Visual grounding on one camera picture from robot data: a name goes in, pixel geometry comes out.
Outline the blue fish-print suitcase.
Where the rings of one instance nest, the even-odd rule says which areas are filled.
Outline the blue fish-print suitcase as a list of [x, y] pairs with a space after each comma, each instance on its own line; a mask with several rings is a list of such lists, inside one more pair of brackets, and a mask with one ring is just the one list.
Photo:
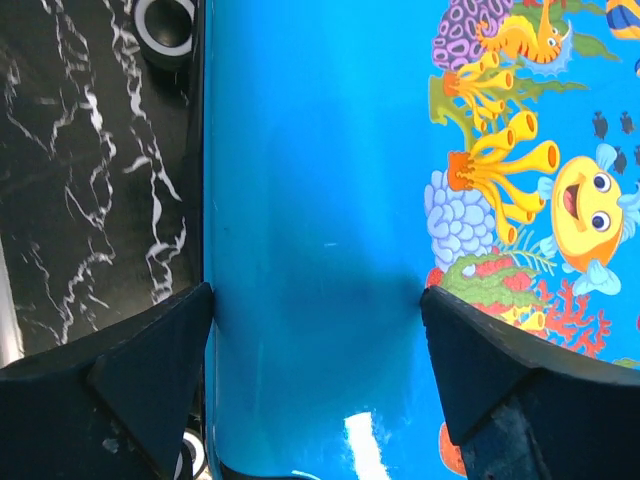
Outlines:
[[635, 1], [137, 1], [190, 64], [216, 479], [466, 479], [420, 298], [639, 367]]

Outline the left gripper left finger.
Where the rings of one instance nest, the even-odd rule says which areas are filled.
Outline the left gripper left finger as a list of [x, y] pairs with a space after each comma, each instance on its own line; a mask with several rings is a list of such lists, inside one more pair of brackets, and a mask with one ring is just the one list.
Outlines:
[[212, 317], [201, 283], [2, 368], [2, 478], [173, 478]]

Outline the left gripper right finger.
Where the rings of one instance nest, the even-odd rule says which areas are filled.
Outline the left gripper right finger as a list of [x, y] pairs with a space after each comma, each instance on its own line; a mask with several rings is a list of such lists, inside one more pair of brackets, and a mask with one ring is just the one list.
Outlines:
[[468, 478], [638, 478], [638, 371], [556, 346], [440, 287], [420, 306]]

